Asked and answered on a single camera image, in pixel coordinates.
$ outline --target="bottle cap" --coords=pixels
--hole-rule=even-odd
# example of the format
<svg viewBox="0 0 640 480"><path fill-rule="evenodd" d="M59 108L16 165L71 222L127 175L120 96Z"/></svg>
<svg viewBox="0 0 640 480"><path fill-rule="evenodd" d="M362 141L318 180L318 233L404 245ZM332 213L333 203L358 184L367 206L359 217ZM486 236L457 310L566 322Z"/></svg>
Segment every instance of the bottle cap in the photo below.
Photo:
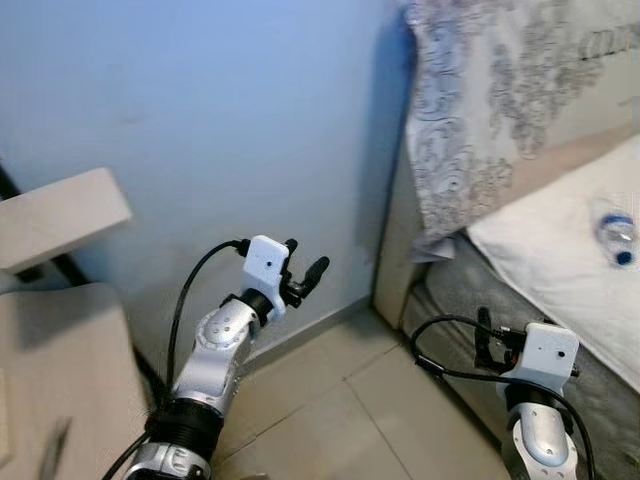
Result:
<svg viewBox="0 0 640 480"><path fill-rule="evenodd" d="M625 213L611 213L602 217L602 220L600 220L600 228L609 225L610 223L626 223L628 225L633 225L633 218Z"/></svg>
<svg viewBox="0 0 640 480"><path fill-rule="evenodd" d="M616 255L616 262L618 262L618 265L628 265L632 261L633 255L631 254L631 252L620 252L618 255Z"/></svg>

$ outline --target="plastic water bottle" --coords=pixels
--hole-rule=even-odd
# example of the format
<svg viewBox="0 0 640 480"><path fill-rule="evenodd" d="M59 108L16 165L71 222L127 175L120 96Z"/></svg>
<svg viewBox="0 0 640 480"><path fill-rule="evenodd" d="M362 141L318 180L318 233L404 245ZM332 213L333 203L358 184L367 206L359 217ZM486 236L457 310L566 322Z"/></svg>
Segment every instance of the plastic water bottle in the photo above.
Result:
<svg viewBox="0 0 640 480"><path fill-rule="evenodd" d="M634 260L635 229L630 214L613 202L594 202L596 237L608 259L615 265L630 265Z"/></svg>

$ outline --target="tiled floor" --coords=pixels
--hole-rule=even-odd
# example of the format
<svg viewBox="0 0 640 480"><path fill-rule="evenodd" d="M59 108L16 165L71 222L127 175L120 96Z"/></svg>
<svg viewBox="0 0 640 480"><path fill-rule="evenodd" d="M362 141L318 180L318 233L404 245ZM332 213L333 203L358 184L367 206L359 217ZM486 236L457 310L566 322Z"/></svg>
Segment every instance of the tiled floor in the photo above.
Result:
<svg viewBox="0 0 640 480"><path fill-rule="evenodd" d="M366 311L246 378L219 480L508 480L500 456Z"/></svg>

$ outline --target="bed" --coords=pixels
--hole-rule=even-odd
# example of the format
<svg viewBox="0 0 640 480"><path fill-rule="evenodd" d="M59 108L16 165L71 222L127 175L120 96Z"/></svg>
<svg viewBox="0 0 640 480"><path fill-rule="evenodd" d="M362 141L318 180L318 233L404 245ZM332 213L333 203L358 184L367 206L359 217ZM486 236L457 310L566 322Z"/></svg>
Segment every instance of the bed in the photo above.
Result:
<svg viewBox="0 0 640 480"><path fill-rule="evenodd" d="M474 316L481 305L496 325L548 318L576 331L583 373L566 394L585 416L600 477L617 480L640 478L640 271L610 269L586 205L600 193L640 192L640 84L627 83L640 63L629 62L635 40L621 53L615 37L626 35L631 3L608 6L412 2L416 79L374 306L406 334L431 315ZM628 207L640 223L637 196ZM633 293L611 302L625 289ZM423 341L443 363L472 368L463 327L438 326ZM494 387L450 384L504 435Z"/></svg>
<svg viewBox="0 0 640 480"><path fill-rule="evenodd" d="M572 329L581 376L566 396L584 416L607 479L640 474L640 266L610 265L593 235L589 200L615 192L640 222L638 179L634 136L455 234L455 258L420 272L397 324L409 335L433 315L473 317L487 306L495 326L550 319ZM464 326L434 327L420 346L447 366L473 368L473 331ZM496 437L504 435L506 411L494 386L450 384Z"/></svg>

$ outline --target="black cable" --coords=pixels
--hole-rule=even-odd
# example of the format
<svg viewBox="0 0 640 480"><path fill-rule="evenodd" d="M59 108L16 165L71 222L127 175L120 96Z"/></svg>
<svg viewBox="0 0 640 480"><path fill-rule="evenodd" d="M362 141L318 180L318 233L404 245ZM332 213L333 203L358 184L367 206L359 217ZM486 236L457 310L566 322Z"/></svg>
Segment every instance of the black cable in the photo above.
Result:
<svg viewBox="0 0 640 480"><path fill-rule="evenodd" d="M198 261L187 281L184 282L182 290L180 291L180 296L178 296L178 301L176 302L176 308L173 312L173 321L171 323L171 335L169 336L169 348L167 350L167 389L170 391L173 387L173 373L175 370L175 357L176 357L176 339L178 338L178 327L180 326L180 316L182 315L182 308L184 307L184 302L187 299L187 294L189 293L189 289L191 288L191 284L193 280L196 278L196 275L200 271L200 269L204 266L204 264L213 257L220 250L223 250L227 247L240 248L243 245L244 241L239 240L230 240L228 242L221 243L217 247L212 248L204 256Z"/></svg>
<svg viewBox="0 0 640 480"><path fill-rule="evenodd" d="M122 452L122 455L120 455L118 459L113 462L113 465L111 465L109 470L107 470L107 473L104 474L102 480L111 480L113 476L118 472L118 470L120 470L122 465L124 465L124 462L127 461L127 458L129 458L133 454L133 452L140 448L140 445L146 442L149 436L149 432L144 432L137 439L135 439L133 443L129 445L129 447L124 452Z"/></svg>
<svg viewBox="0 0 640 480"><path fill-rule="evenodd" d="M424 331L427 328L431 327L432 325L435 325L436 323L441 323L441 322L464 323L466 325L471 325L475 328L480 328L481 330L488 332L494 337L496 336L496 333L493 330L478 323L472 318L464 317L461 315L438 315L436 317L433 317L431 320L420 325L420 327L418 327L418 329L415 332L413 332L413 334L411 335L410 347L411 347L411 353L416 359L416 362L415 362L416 365L423 368L424 370L431 373L432 375L435 375L438 377L442 375L448 375L450 377L463 378L467 380L505 383L509 385L521 385L521 386L533 388L535 390L544 392L545 394L549 395L550 397L552 397L554 400L556 400L558 403L560 403L563 407L567 409L567 411L571 414L574 421L576 422L576 425L578 425L578 430L580 431L580 436L582 437L582 442L584 444L584 449L587 457L586 461L587 461L587 470L588 470L589 480L595 480L596 465L595 465L595 458L593 454L593 446L591 445L591 438L589 437L589 432L587 431L587 427L584 424L584 421L580 417L580 414L578 413L576 408L562 395L558 394L554 390L551 390L550 388L544 387L535 382L530 382L528 380L522 380L519 378L499 377L496 375L482 375L482 374L476 374L476 373L459 372L457 370L449 370L448 368L442 366L435 360L432 360L431 358L427 357L422 352L420 347L418 347L418 343L417 343L418 338L424 333Z"/></svg>

